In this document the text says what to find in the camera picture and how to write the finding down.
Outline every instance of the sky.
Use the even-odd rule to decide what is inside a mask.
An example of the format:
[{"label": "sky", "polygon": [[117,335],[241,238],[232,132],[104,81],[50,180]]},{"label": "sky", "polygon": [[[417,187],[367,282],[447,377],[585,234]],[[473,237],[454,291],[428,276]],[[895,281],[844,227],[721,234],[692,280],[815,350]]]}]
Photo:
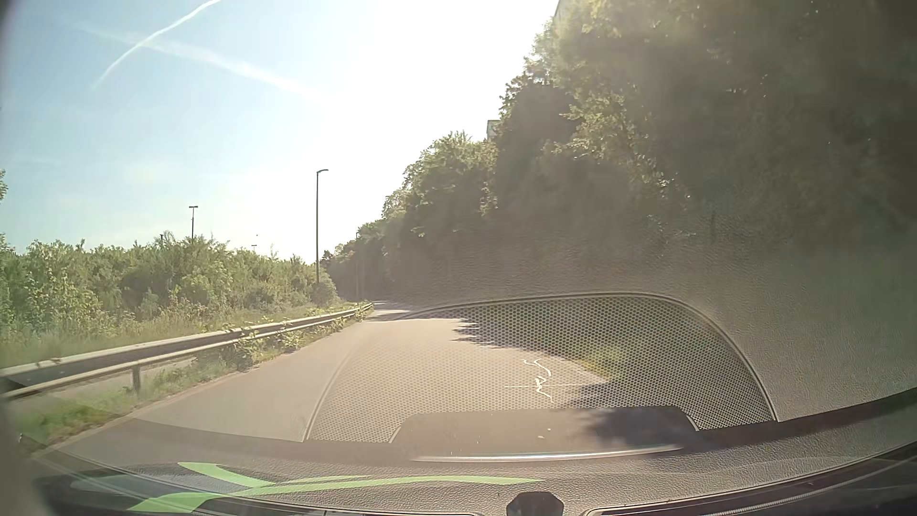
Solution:
[{"label": "sky", "polygon": [[130,246],[189,235],[197,205],[196,234],[311,257],[326,168],[333,250],[433,140],[484,138],[556,4],[21,0],[0,39],[0,233]]}]

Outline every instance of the grass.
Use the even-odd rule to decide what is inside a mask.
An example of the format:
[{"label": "grass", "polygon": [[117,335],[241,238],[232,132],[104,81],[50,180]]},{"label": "grass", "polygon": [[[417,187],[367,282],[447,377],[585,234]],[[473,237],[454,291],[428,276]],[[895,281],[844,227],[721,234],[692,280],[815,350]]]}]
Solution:
[{"label": "grass", "polygon": [[241,346],[201,353],[190,365],[168,369],[145,380],[138,394],[118,388],[94,393],[78,401],[61,399],[42,404],[34,411],[20,410],[15,416],[16,425],[26,437],[24,443],[29,443],[26,444],[27,451],[34,451],[113,421],[154,401],[296,351],[356,321],[356,318],[337,320],[310,330],[249,339]]},{"label": "grass", "polygon": [[225,327],[237,328],[284,319],[300,319],[355,308],[356,303],[329,307],[304,306],[274,311],[234,310],[209,316],[189,311],[164,311],[151,320],[120,321],[115,327],[87,335],[86,331],[57,330],[43,333],[10,331],[0,335],[0,367],[34,363],[39,360],[89,353],[140,342],[183,337]]}]

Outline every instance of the guardrail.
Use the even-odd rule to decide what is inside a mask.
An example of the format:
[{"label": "guardrail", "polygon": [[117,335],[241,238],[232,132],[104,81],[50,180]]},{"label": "guardrail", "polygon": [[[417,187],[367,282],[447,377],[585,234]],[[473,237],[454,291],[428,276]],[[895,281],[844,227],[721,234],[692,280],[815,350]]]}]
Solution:
[{"label": "guardrail", "polygon": [[14,387],[0,394],[2,399],[18,399],[40,392],[67,387],[101,376],[131,370],[133,389],[140,391],[140,368],[160,362],[168,362],[184,356],[197,354],[230,344],[247,337],[263,338],[287,331],[305,330],[328,324],[337,319],[354,317],[370,308],[372,303],[350,310],[282,322],[269,322],[249,328],[231,331],[211,331],[187,337],[163,341],[143,342],[107,350],[76,354],[53,360],[42,360],[34,364],[16,365],[0,369],[0,378]]}]

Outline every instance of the street lamp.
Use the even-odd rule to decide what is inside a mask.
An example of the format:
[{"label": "street lamp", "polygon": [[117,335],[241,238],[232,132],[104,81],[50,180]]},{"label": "street lamp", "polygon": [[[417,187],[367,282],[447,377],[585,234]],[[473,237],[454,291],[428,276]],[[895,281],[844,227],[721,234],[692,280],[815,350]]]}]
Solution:
[{"label": "street lamp", "polygon": [[194,211],[199,208],[199,206],[189,206],[191,209],[191,240],[194,240]]},{"label": "street lamp", "polygon": [[318,175],[328,169],[315,171],[315,288],[318,288]]},{"label": "street lamp", "polygon": [[354,251],[354,254],[353,254],[353,259],[354,259],[353,268],[354,268],[354,270],[356,271],[355,276],[356,276],[356,285],[357,285],[357,288],[356,288],[356,290],[357,290],[357,295],[356,295],[356,299],[354,299],[354,300],[357,301],[357,302],[359,303],[359,247],[358,247],[358,244],[359,244],[359,230],[357,230],[357,234],[356,234],[356,236],[354,236],[354,239],[353,239],[353,251]]}]

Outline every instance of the foliage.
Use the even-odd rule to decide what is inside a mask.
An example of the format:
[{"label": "foliage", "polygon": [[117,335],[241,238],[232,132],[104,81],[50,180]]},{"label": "foliage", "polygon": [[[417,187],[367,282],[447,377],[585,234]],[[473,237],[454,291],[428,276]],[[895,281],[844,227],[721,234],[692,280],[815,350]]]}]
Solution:
[{"label": "foliage", "polygon": [[314,315],[309,307],[338,304],[330,276],[316,284],[314,267],[298,256],[281,260],[169,232],[128,249],[35,241],[17,253],[0,234],[0,355],[8,363],[78,353],[72,342],[142,342],[241,313],[304,317]]},{"label": "foliage", "polygon": [[548,253],[589,270],[913,229],[912,3],[563,4],[507,85],[493,141],[434,142],[338,246],[327,267],[343,295],[545,281]]}]

